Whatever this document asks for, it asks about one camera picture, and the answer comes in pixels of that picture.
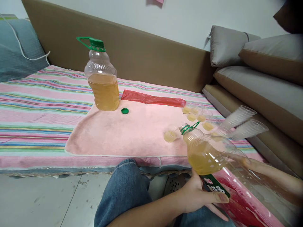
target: sofa backrest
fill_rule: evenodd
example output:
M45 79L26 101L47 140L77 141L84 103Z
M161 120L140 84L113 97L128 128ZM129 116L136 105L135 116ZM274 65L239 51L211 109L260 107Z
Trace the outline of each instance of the sofa backrest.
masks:
M200 92L215 68L210 53L41 0L22 0L51 64L84 71L88 49L76 40L104 41L118 77Z

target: green jug cap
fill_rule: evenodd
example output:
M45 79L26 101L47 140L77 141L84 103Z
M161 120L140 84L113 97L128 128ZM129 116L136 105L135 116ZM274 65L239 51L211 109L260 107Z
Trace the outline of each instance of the green jug cap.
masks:
M93 46L93 47L104 48L104 44L103 44L102 40L95 39L95 38L89 38L89 42L90 42L91 46Z
M128 109L127 108L123 108L122 110L121 110L121 112L123 113L123 114L128 114Z
M90 46L86 45L84 42L82 42L82 39L88 39ZM88 49L99 51L99 52L105 52L106 49L104 48L103 41L100 39L95 39L92 37L77 37L77 40L81 42L84 46L86 46Z

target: striped mat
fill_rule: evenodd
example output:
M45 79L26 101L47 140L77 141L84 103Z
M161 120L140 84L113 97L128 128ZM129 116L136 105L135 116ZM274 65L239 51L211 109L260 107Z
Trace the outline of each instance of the striped mat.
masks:
M124 89L153 96L182 98L202 103L214 116L223 116L203 94L138 81L118 80ZM74 157L64 152L65 143L94 101L83 72L62 71L52 66L21 80L0 83L0 170L105 168L123 157ZM262 157L246 141L235 145L249 157ZM188 166L186 157L136 158L142 166Z

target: white cable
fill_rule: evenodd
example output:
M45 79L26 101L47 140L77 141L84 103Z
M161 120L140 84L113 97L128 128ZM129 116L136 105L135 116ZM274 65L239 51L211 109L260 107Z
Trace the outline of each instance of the white cable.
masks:
M36 60L39 60L39 59L45 57L45 60L46 60L47 64L48 64L52 69L54 69L54 68L50 65L50 63L48 62L48 59L47 59L48 55L50 54L50 51L49 51L46 55L43 55L43 56L41 56L41 57L39 57L39 58L35 58L35 59L27 58L27 57L24 55L24 53L23 53L22 46L21 46L21 43L20 43L20 41L19 41L19 39L18 39L18 36L17 36L17 34L16 34L15 29L13 28L13 26L6 20L6 18L5 18L1 13L0 13L0 16L4 19L4 21L5 21L5 22L10 26L10 28L13 30L13 33L14 33L14 35L15 35L17 41L18 41L18 44L19 44L19 47L20 47L20 50L21 50L21 53L22 53L23 57L25 57L26 59L31 60L31 61L36 61ZM58 70L58 71L69 71L70 69L66 69L66 70L54 69L54 70Z

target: left hand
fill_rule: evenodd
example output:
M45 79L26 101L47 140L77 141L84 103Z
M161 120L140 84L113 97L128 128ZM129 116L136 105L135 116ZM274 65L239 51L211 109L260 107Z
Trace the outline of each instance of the left hand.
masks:
M206 206L224 221L228 221L228 218L212 203L229 203L229 198L222 192L203 191L203 181L200 176L194 169L192 169L192 173L191 179L180 190L175 192L184 207L183 213L194 212Z

